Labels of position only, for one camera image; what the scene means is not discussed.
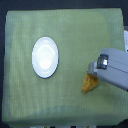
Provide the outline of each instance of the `green cloth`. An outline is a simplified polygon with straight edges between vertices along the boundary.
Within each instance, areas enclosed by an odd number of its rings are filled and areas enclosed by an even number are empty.
[[[84,94],[86,68],[102,48],[124,50],[120,9],[9,11],[5,27],[2,119],[10,126],[112,125],[128,117],[128,94],[99,81]],[[53,39],[59,64],[48,79],[32,67],[41,37]]]

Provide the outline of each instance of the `table surface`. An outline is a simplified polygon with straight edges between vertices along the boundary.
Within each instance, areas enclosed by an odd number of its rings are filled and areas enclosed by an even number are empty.
[[[4,76],[4,52],[5,52],[5,20],[9,10],[51,10],[51,9],[87,9],[87,8],[121,8],[124,18],[124,26],[128,26],[128,1],[127,0],[81,0],[74,2],[65,0],[0,0],[0,115],[2,115],[2,95]],[[0,121],[0,126],[8,128]]]

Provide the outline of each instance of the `gray metal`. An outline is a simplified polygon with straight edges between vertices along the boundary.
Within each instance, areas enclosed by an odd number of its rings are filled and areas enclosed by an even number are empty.
[[[87,72],[92,76],[97,75],[97,61],[93,61],[88,65]]]

